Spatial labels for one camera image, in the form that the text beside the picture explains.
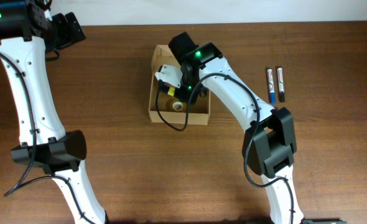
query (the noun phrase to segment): pen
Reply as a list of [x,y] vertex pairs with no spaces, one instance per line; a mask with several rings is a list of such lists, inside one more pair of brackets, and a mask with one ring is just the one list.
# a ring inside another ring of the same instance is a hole
[[266,71],[269,84],[269,102],[275,104],[276,98],[275,98],[275,87],[273,85],[273,70],[271,68],[268,68]]
[[279,99],[280,102],[284,103],[284,82],[283,82],[283,69],[282,67],[277,68],[277,81],[279,82]]

